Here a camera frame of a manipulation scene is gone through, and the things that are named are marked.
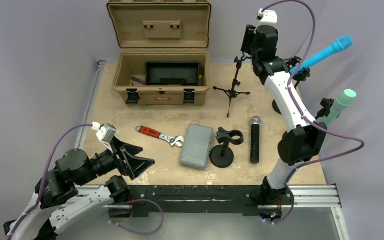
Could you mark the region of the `black microphone silver grille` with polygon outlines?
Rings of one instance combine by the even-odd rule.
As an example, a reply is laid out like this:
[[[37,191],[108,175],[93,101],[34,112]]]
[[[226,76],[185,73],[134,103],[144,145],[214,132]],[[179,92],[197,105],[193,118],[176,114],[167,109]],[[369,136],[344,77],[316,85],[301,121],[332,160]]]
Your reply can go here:
[[[262,120],[258,116],[254,116],[251,121],[251,138],[250,138],[250,163],[258,164],[260,162],[260,125]]]

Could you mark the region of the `black round-base clip stand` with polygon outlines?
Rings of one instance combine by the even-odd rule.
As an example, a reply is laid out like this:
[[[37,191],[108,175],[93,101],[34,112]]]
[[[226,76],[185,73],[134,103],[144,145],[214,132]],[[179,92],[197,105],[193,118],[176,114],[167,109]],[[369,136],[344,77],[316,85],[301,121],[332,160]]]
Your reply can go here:
[[[225,130],[223,127],[219,127],[216,133],[216,141],[218,145],[211,149],[210,161],[217,168],[227,168],[234,162],[235,158],[230,145],[241,145],[244,142],[243,133],[237,129]]]

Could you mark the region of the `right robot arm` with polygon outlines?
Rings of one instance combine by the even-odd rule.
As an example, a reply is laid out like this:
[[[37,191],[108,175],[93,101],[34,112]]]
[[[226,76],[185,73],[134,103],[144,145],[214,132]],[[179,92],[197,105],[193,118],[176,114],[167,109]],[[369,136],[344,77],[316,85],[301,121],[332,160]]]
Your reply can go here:
[[[289,68],[277,56],[278,30],[269,25],[247,25],[241,52],[250,56],[253,72],[274,98],[286,123],[286,132],[277,145],[279,160],[263,179],[254,196],[262,204],[272,204],[286,194],[289,180],[299,167],[318,155],[326,137],[326,124],[317,123],[307,112],[289,81]]]

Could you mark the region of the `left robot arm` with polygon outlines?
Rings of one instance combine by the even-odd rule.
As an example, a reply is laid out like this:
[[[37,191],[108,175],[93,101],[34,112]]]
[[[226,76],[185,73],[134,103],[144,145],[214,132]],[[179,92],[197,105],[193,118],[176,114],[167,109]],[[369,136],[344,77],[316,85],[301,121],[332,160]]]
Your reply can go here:
[[[4,223],[8,239],[35,240],[43,235],[46,240],[54,240],[62,232],[63,225],[94,206],[112,203],[122,205],[133,198],[124,178],[138,178],[155,164],[155,160],[138,157],[143,151],[142,147],[125,143],[116,137],[101,140],[101,143],[106,150],[96,153],[92,158],[84,150],[75,148],[56,161],[55,168],[48,171],[35,186],[30,203],[21,216]],[[79,201],[78,206],[57,214],[56,222],[50,220],[55,210],[78,195],[77,185],[84,186],[113,170],[118,170],[120,175],[111,177],[89,198]]]

